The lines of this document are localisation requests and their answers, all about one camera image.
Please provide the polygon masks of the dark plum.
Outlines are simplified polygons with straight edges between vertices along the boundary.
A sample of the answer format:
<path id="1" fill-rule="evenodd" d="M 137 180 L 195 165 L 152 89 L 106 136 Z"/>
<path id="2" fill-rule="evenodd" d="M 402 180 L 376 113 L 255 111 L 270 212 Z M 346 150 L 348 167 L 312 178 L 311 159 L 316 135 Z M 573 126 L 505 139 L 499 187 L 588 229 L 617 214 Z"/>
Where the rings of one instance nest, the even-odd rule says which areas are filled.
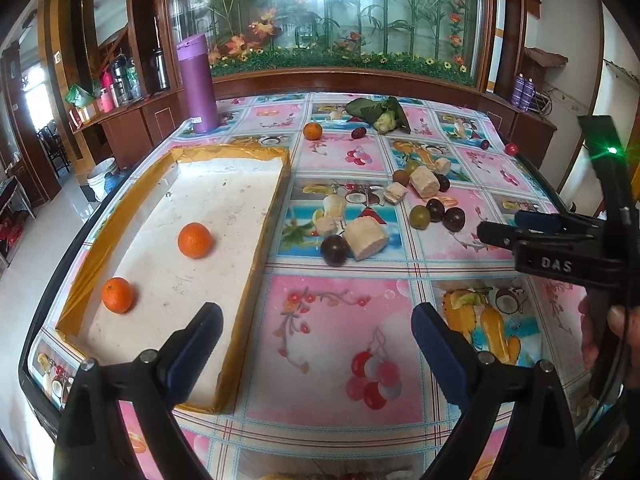
<path id="1" fill-rule="evenodd" d="M 439 183 L 439 192 L 445 193 L 450 189 L 450 181 L 443 174 L 435 174 L 435 177 Z"/>
<path id="2" fill-rule="evenodd" d="M 460 232 L 465 226 L 465 212 L 460 207 L 450 207 L 445 211 L 442 224 L 449 232 Z"/>
<path id="3" fill-rule="evenodd" d="M 446 208 L 440 200 L 431 198 L 425 207 L 430 213 L 431 222 L 442 222 L 442 219 L 445 217 Z"/>

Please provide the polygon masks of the green round fruit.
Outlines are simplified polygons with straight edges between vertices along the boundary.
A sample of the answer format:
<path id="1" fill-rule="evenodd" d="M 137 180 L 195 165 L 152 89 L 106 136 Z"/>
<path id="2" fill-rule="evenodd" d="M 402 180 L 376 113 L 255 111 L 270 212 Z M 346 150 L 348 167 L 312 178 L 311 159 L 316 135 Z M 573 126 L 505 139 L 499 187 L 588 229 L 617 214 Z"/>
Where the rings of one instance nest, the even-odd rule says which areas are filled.
<path id="1" fill-rule="evenodd" d="M 426 230 L 431 223 L 431 213 L 428 208 L 424 205 L 414 206 L 409 214 L 409 223 L 413 229 Z"/>

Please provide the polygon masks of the large beige root chunk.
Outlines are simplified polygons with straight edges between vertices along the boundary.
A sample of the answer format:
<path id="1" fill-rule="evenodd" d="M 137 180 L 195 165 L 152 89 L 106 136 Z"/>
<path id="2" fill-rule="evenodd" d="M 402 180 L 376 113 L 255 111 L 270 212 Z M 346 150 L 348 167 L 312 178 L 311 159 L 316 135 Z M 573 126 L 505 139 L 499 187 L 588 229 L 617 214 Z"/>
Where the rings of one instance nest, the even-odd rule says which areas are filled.
<path id="1" fill-rule="evenodd" d="M 357 261 L 376 255 L 390 239 L 384 226 L 372 217 L 358 217 L 347 223 L 343 237 Z"/>

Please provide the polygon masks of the dark purple passion fruit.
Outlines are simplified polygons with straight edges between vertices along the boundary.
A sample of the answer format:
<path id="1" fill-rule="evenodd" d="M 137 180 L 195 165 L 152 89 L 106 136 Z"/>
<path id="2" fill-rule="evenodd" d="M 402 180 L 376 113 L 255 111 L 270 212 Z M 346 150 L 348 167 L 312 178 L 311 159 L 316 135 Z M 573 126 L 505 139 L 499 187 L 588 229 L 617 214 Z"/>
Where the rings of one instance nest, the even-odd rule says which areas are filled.
<path id="1" fill-rule="evenodd" d="M 320 254 L 328 266 L 344 266 L 349 248 L 341 235 L 333 234 L 322 240 Z"/>

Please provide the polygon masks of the red cherry tomato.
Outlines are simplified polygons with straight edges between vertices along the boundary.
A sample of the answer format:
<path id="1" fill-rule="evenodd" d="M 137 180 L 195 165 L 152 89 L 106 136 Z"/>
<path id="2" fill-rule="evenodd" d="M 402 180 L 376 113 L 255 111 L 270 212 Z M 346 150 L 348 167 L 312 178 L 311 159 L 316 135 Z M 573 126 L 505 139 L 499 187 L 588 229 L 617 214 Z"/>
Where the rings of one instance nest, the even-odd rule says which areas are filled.
<path id="1" fill-rule="evenodd" d="M 514 143 L 508 143 L 504 148 L 504 152 L 510 156 L 515 156 L 518 154 L 518 146 Z"/>

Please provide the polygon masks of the small beige chunk far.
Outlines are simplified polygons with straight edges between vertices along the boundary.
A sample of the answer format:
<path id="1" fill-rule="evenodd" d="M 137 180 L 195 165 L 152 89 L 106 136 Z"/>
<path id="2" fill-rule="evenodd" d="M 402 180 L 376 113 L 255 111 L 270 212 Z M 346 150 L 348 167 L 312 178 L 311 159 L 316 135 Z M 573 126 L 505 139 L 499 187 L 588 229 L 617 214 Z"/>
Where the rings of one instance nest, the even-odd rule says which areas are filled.
<path id="1" fill-rule="evenodd" d="M 434 161 L 434 171 L 436 174 L 441 174 L 442 176 L 446 176 L 449 174 L 451 170 L 451 162 L 446 157 L 439 157 Z"/>

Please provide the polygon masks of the beige root chunk centre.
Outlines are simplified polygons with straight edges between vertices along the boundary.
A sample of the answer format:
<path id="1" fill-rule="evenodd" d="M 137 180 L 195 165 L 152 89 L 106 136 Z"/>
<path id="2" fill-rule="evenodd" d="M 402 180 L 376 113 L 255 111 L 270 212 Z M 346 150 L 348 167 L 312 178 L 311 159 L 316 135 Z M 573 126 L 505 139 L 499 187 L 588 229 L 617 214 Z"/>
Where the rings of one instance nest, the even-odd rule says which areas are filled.
<path id="1" fill-rule="evenodd" d="M 424 200 L 435 197 L 439 192 L 439 180 L 434 172 L 425 166 L 417 166 L 410 174 L 409 179 L 414 190 Z"/>

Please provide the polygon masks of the brown round fruit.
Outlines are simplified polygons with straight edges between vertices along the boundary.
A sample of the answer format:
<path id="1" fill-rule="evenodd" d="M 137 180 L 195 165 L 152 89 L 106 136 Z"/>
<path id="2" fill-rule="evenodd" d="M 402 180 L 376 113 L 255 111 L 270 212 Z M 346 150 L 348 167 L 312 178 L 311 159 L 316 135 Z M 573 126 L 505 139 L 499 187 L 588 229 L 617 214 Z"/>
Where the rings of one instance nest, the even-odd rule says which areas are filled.
<path id="1" fill-rule="evenodd" d="M 409 184 L 410 176 L 406 170 L 398 169 L 393 173 L 392 179 L 406 188 Z"/>

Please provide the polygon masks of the small beige root piece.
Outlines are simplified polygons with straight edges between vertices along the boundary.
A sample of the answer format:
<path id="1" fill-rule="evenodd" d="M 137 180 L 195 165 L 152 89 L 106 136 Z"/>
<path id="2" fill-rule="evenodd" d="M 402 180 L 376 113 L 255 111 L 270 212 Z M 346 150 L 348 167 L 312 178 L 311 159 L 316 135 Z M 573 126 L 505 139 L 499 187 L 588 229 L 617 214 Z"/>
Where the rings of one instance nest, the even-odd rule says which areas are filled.
<path id="1" fill-rule="evenodd" d="M 384 198 L 387 203 L 393 205 L 400 204 L 407 194 L 407 188 L 399 182 L 393 181 L 390 185 L 386 186 L 384 191 Z"/>

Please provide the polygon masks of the white foam tray yellow tape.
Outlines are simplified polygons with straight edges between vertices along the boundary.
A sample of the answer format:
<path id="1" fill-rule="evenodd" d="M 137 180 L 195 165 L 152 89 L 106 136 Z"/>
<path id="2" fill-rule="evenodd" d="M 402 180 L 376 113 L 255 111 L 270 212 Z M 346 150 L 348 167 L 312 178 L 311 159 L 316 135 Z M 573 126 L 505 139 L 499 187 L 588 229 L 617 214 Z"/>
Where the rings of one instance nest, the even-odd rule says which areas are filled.
<path id="1" fill-rule="evenodd" d="M 84 358 L 128 362 L 160 348 L 206 302 L 218 304 L 224 329 L 182 408 L 230 413 L 284 193 L 290 153 L 273 146 L 183 145 L 141 168 L 90 231 L 79 266 L 55 304 L 58 336 Z M 198 222 L 214 238 L 201 259 L 184 256 L 181 229 Z M 125 314 L 107 310 L 110 278 L 134 288 Z"/>

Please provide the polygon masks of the green leafy custard apple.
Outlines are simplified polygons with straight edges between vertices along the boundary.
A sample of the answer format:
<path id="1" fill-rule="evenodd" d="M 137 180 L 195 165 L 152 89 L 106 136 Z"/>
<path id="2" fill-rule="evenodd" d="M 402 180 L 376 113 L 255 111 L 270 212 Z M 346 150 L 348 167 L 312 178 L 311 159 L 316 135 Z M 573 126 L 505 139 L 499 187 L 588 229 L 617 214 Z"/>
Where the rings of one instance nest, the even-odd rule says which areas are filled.
<path id="1" fill-rule="evenodd" d="M 394 96 L 382 100 L 354 99 L 345 105 L 345 110 L 352 117 L 375 128 L 378 133 L 386 134 L 396 129 L 411 131 L 407 115 Z"/>

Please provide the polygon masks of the dark red date fruit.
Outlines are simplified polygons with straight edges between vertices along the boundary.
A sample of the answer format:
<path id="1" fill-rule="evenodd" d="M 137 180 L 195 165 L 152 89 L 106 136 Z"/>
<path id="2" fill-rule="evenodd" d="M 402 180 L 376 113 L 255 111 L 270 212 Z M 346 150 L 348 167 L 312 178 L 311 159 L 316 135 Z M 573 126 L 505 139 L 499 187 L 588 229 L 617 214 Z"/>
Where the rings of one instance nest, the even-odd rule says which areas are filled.
<path id="1" fill-rule="evenodd" d="M 362 139 L 367 135 L 367 129 L 364 127 L 358 127 L 352 130 L 350 134 L 354 140 Z"/>

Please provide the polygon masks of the small beige root bit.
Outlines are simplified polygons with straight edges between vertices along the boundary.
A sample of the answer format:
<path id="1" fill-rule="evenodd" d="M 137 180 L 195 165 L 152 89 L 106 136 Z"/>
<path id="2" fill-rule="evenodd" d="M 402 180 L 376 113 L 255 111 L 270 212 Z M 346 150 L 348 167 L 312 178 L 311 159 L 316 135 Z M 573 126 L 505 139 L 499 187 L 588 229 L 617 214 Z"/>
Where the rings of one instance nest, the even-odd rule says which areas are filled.
<path id="1" fill-rule="evenodd" d="M 314 222 L 314 229 L 321 237 L 327 237 L 338 233 L 340 229 L 340 222 L 336 221 L 331 216 L 319 217 Z"/>

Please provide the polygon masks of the far small orange tangerine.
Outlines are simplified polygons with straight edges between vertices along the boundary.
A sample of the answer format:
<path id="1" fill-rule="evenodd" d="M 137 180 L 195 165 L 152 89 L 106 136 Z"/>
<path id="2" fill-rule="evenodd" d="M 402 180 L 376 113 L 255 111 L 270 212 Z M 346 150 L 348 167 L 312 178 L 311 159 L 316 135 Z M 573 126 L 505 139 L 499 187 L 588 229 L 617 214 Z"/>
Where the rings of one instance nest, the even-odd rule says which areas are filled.
<path id="1" fill-rule="evenodd" d="M 308 141 L 317 141 L 322 136 L 322 125 L 318 122 L 307 122 L 303 128 L 303 136 Z"/>

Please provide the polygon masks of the purple thermos bottle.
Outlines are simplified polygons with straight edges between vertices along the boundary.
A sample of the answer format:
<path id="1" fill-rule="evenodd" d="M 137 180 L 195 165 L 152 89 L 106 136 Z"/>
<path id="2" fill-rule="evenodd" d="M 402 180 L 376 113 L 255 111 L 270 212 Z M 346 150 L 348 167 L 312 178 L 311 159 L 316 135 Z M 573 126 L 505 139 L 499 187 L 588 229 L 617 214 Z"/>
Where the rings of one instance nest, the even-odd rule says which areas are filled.
<path id="1" fill-rule="evenodd" d="M 205 35 L 186 38 L 177 44 L 176 51 L 193 129 L 196 133 L 211 132 L 219 126 L 219 116 Z"/>

